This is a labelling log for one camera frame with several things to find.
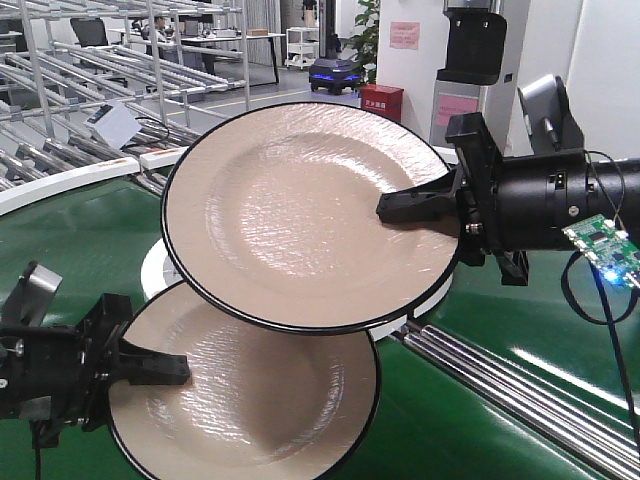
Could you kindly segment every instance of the red box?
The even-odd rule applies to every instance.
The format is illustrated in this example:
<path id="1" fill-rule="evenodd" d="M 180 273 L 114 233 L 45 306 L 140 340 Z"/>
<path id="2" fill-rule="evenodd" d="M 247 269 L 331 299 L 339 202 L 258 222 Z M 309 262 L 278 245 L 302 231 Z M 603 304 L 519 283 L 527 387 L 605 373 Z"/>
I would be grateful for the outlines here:
<path id="1" fill-rule="evenodd" d="M 396 122 L 402 121 L 403 88 L 384 85 L 360 87 L 360 108 L 374 112 Z"/>

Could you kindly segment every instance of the potted plant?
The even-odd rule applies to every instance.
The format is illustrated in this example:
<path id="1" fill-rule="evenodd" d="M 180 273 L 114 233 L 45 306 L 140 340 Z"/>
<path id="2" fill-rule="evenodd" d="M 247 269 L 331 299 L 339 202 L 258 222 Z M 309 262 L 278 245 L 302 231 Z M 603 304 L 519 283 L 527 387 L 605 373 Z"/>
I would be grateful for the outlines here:
<path id="1" fill-rule="evenodd" d="M 376 83 L 380 0 L 358 0 L 358 5 L 363 9 L 356 15 L 356 32 L 360 33 L 351 37 L 349 44 L 356 51 L 353 60 L 362 74 L 362 85 L 366 85 Z"/>

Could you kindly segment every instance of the green conveyor belt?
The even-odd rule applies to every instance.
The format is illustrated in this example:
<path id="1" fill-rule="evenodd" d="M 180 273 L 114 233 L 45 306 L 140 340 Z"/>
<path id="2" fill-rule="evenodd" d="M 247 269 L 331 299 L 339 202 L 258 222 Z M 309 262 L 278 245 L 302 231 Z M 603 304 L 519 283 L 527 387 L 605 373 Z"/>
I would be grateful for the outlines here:
<path id="1" fill-rule="evenodd" d="M 143 301 L 140 265 L 160 237 L 159 219 L 159 199 L 124 180 L 5 215 L 0 218 L 0 298 L 6 298 L 26 263 L 37 259 L 64 276 L 48 319 L 75 322 L 103 292 L 131 295 L 137 308 Z M 624 419 L 622 408 L 600 398 L 604 393 L 622 398 L 606 329 L 578 319 L 561 297 L 557 279 L 566 258 L 561 253 L 532 255 L 527 288 L 500 286 L 492 259 L 482 268 L 460 266 L 445 301 L 421 320 Z M 595 306 L 583 277 L 576 273 L 576 290 Z M 620 327 L 635 385 L 640 385 L 640 372 L 633 368 L 640 360 L 639 328 L 637 315 Z M 383 387 L 378 415 L 361 448 L 330 478 L 601 478 L 402 345 L 385 340 L 379 352 Z M 537 366 L 531 359 L 538 359 Z M 559 379 L 558 371 L 584 383 L 570 376 Z M 600 390 L 588 393 L 585 385 Z M 27 424 L 0 422 L 0 445 L 0 479 L 33 478 Z M 44 480 L 141 478 L 104 428 L 63 432 L 61 446 L 43 452 L 43 472 Z"/>

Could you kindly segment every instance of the beige plate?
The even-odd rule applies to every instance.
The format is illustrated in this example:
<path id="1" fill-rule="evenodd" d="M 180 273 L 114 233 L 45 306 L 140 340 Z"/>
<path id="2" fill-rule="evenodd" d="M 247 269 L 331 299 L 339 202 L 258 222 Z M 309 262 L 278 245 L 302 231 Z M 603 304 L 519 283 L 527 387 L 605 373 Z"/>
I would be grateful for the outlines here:
<path id="1" fill-rule="evenodd" d="M 186 386 L 109 390 L 112 432 L 134 466 L 162 480 L 298 480 L 359 443 L 379 394 L 366 332 L 276 332 L 238 321 L 185 283 L 142 310 L 125 338 L 186 354 Z"/>
<path id="2" fill-rule="evenodd" d="M 417 136 L 334 104 L 257 110 L 202 137 L 175 167 L 163 237 L 183 277 L 243 319 L 338 333 L 404 314 L 453 266 L 457 222 L 395 228 L 381 193 L 447 168 Z"/>

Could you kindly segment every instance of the screw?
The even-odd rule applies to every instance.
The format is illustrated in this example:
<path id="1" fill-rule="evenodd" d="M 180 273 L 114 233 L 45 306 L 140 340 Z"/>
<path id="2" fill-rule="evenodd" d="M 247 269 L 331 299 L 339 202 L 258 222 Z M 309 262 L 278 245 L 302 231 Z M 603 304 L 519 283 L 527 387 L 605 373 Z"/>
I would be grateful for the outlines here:
<path id="1" fill-rule="evenodd" d="M 13 348 L 16 352 L 16 357 L 21 357 L 22 355 L 24 355 L 24 340 L 18 340 Z"/>
<path id="2" fill-rule="evenodd" d="M 483 227 L 481 223 L 467 223 L 464 229 L 469 235 L 480 235 Z"/>

